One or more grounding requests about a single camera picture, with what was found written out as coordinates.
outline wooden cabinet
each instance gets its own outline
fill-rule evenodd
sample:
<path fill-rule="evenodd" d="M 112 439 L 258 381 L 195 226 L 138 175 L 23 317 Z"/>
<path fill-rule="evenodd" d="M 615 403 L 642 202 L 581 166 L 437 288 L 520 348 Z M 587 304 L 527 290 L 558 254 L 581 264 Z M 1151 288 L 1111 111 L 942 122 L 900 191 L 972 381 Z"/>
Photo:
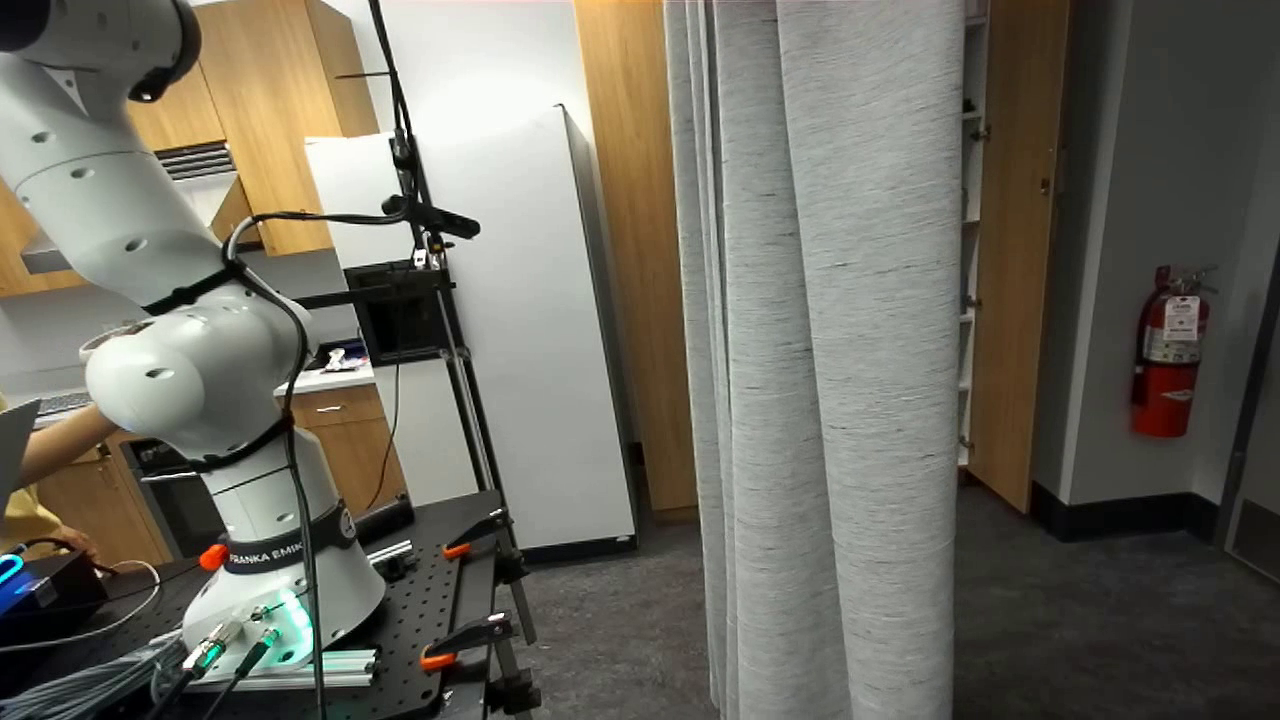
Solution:
<path fill-rule="evenodd" d="M 153 150 L 227 140 L 204 83 L 204 63 L 176 78 L 159 105 L 127 105 L 127 118 Z"/>
<path fill-rule="evenodd" d="M 316 206 L 303 137 L 375 130 L 346 19 L 325 0 L 201 9 L 201 67 L 252 213 Z M 328 249 L 325 222 L 269 222 L 272 254 Z"/>
<path fill-rule="evenodd" d="M 37 484 L 37 492 L 40 503 L 53 508 L 62 522 L 91 535 L 104 562 L 172 560 L 153 508 L 121 457 L 121 439 L 108 439 L 74 462 L 53 472 Z"/>
<path fill-rule="evenodd" d="M 1028 510 L 1072 0 L 993 0 L 972 459 Z"/>
<path fill-rule="evenodd" d="M 661 0 L 576 0 L 647 508 L 694 508 Z"/>
<path fill-rule="evenodd" d="M 297 394 L 290 412 L 325 445 L 328 472 L 351 510 L 404 497 L 400 457 L 375 386 Z"/>
<path fill-rule="evenodd" d="M 0 183 L 0 296 L 32 296 L 82 283 L 74 271 L 29 271 L 23 253 L 40 226 L 18 201 Z"/>
<path fill-rule="evenodd" d="M 375 130 L 358 74 L 351 19 L 325 0 L 209 2 L 195 11 L 201 63 L 159 105 L 133 105 L 127 116 L 153 150 L 227 144 L 235 191 L 216 232 L 243 213 L 318 206 L 303 137 Z M 23 249 L 40 226 L 0 183 L 0 296 L 54 290 L 82 283 L 74 271 L 29 271 Z M 264 222 L 272 254 L 328 249 L 325 222 Z"/>

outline door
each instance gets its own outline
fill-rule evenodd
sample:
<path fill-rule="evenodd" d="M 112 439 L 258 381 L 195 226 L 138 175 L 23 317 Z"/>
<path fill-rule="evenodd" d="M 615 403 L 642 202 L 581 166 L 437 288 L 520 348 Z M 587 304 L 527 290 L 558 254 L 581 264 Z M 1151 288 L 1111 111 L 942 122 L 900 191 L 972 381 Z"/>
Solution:
<path fill-rule="evenodd" d="M 1225 549 L 1280 583 L 1280 254 L 1273 269 L 1267 311 L 1252 351 L 1249 394 L 1231 447 L 1231 476 L 1221 522 Z"/>
<path fill-rule="evenodd" d="M 993 0 L 967 472 L 1028 510 L 1072 0 Z"/>

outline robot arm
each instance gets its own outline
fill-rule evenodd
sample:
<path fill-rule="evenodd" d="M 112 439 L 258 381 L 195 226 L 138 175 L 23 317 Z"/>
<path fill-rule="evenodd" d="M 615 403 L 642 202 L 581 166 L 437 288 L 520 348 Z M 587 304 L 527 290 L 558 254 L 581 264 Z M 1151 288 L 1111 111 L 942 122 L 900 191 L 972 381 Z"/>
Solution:
<path fill-rule="evenodd" d="M 0 175 L 89 283 L 153 317 L 99 344 L 82 382 L 112 424 L 204 462 L 233 553 L 184 639 L 269 594 L 309 594 L 303 528 L 328 579 L 310 625 L 336 639 L 375 611 L 384 579 L 351 544 L 318 445 L 279 424 L 300 309 L 224 264 L 124 116 L 124 100 L 162 96 L 195 46 L 184 0 L 4 0 Z"/>

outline gray curtain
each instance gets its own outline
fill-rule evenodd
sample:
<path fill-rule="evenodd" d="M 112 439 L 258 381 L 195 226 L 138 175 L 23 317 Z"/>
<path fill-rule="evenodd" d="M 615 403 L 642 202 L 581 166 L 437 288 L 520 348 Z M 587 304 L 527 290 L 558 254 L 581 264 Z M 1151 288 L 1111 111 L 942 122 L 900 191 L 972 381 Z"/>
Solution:
<path fill-rule="evenodd" d="M 668 0 L 722 714 L 951 714 L 958 0 Z"/>

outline fire extinguisher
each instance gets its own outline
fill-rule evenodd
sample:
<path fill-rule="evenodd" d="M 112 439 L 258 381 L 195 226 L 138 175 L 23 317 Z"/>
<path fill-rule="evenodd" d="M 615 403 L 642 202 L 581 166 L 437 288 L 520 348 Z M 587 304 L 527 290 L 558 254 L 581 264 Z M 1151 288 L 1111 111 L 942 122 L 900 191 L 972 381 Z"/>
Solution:
<path fill-rule="evenodd" d="M 1157 269 L 1134 327 L 1128 424 L 1134 435 L 1185 435 L 1194 398 L 1208 299 L 1194 271 Z"/>

